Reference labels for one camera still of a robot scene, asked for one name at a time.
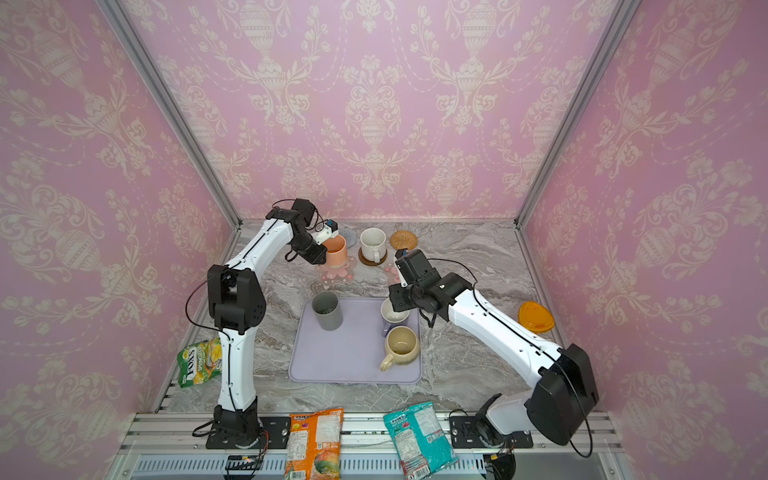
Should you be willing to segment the pink flower silicone coaster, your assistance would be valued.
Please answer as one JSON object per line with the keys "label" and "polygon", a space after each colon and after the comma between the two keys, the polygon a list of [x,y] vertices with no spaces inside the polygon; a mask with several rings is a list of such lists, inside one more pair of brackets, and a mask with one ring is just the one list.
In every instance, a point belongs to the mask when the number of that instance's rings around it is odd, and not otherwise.
{"label": "pink flower silicone coaster", "polygon": [[387,276],[389,284],[401,284],[401,278],[397,266],[393,262],[389,262],[384,267],[384,272]]}

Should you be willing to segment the peach orange mug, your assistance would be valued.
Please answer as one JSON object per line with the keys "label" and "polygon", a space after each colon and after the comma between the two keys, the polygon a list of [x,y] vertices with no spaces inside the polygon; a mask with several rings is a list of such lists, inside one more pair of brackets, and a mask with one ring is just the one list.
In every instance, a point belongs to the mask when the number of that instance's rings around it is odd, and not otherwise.
{"label": "peach orange mug", "polygon": [[341,235],[326,240],[323,245],[326,247],[325,266],[328,268],[341,268],[347,261],[347,242]]}

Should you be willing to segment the lavender mug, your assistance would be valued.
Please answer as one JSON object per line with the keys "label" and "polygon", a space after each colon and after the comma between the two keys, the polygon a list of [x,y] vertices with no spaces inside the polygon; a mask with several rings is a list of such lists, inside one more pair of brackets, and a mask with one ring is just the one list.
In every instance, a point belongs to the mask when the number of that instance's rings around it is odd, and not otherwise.
{"label": "lavender mug", "polygon": [[385,299],[381,304],[380,314],[382,318],[382,336],[386,337],[392,328],[407,323],[410,311],[397,312],[394,310],[392,302],[389,299]]}

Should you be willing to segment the brown wooden round coaster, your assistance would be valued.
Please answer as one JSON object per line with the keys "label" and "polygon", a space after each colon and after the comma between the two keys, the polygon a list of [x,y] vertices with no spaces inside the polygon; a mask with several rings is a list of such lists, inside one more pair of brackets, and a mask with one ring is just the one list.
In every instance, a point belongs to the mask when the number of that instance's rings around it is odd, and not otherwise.
{"label": "brown wooden round coaster", "polygon": [[358,257],[358,260],[359,260],[359,261],[360,261],[360,262],[361,262],[363,265],[365,265],[365,266],[370,266],[370,267],[382,265],[384,262],[386,262],[386,261],[387,261],[387,259],[388,259],[388,256],[389,256],[389,255],[388,255],[388,251],[385,249],[385,252],[384,252],[384,255],[383,255],[383,257],[382,257],[382,258],[381,258],[379,261],[376,261],[376,262],[374,262],[374,261],[372,261],[372,260],[369,260],[369,259],[368,259],[368,258],[367,258],[367,257],[366,257],[364,254],[363,254],[363,249],[362,249],[362,247],[360,247],[360,248],[358,249],[358,252],[357,252],[357,257]]}

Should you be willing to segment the white mug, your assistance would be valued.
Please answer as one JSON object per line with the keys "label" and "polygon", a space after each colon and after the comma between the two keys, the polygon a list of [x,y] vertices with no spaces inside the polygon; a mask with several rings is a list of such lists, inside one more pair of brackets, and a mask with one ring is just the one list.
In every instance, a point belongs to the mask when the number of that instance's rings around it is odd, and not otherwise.
{"label": "white mug", "polygon": [[364,230],[360,235],[360,247],[363,249],[363,254],[374,262],[379,261],[383,257],[386,241],[386,233],[375,227]]}

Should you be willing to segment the blue woven round coaster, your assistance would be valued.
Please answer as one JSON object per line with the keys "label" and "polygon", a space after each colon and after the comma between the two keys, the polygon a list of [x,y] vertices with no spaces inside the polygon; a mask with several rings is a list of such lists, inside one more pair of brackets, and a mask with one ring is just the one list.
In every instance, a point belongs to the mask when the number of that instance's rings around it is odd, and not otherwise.
{"label": "blue woven round coaster", "polygon": [[351,228],[341,228],[340,235],[344,238],[348,248],[353,248],[358,242],[358,235]]}

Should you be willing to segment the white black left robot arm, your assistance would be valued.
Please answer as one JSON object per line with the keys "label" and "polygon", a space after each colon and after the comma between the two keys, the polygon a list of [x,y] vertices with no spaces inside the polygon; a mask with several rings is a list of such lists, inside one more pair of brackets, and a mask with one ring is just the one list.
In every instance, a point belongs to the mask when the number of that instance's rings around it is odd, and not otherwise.
{"label": "white black left robot arm", "polygon": [[284,246],[310,264],[324,264],[324,243],[337,235],[338,223],[333,220],[323,222],[319,231],[309,231],[302,217],[278,215],[267,219],[226,264],[209,268],[208,310],[222,347],[222,385],[208,449],[266,447],[253,379],[255,336],[267,310],[260,279]]}

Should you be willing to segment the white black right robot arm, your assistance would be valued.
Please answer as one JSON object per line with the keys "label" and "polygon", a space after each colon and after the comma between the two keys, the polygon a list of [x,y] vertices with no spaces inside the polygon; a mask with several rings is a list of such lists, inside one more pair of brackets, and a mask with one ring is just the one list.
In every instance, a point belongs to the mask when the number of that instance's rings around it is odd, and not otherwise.
{"label": "white black right robot arm", "polygon": [[537,431],[566,446],[599,402],[590,358],[579,346],[562,347],[525,329],[464,278],[450,273],[431,284],[389,286],[397,312],[422,310],[470,333],[525,381],[529,391],[492,398],[478,411],[495,434]]}

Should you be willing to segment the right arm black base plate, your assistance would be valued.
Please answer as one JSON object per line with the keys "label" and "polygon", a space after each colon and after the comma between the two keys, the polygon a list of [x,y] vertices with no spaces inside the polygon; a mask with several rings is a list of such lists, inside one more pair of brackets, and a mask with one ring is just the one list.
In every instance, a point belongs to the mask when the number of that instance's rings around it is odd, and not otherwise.
{"label": "right arm black base plate", "polygon": [[450,416],[448,418],[451,442],[457,449],[532,449],[534,442],[528,431],[515,431],[508,435],[492,433],[486,428],[490,438],[483,437],[477,427],[474,416]]}

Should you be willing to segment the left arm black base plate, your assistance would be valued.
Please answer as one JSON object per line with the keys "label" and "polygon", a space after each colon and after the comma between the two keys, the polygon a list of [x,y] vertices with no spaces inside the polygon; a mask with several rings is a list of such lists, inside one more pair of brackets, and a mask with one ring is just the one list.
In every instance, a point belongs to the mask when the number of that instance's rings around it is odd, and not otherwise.
{"label": "left arm black base plate", "polygon": [[205,447],[208,450],[223,449],[276,449],[287,446],[290,430],[288,416],[266,416],[251,419],[243,432],[227,430],[214,423]]}

